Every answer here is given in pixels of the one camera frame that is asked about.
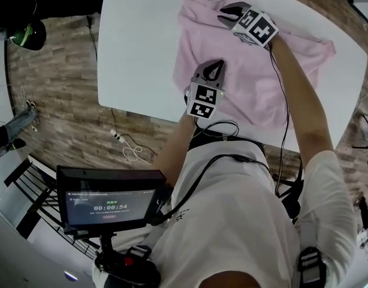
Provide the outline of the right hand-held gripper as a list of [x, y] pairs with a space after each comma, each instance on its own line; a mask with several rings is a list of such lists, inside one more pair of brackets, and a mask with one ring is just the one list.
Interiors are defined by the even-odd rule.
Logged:
[[220, 9], [220, 12], [231, 16], [218, 16], [218, 20], [231, 29], [234, 36], [248, 45], [266, 47], [271, 39], [279, 32], [266, 13], [252, 8], [246, 2], [234, 2]]

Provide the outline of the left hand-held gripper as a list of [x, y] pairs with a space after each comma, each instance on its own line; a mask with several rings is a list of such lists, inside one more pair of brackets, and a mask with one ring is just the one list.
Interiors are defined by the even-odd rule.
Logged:
[[200, 64], [185, 91], [186, 113], [210, 120], [225, 96], [225, 91], [219, 89], [224, 84], [224, 77], [224, 60], [215, 59]]

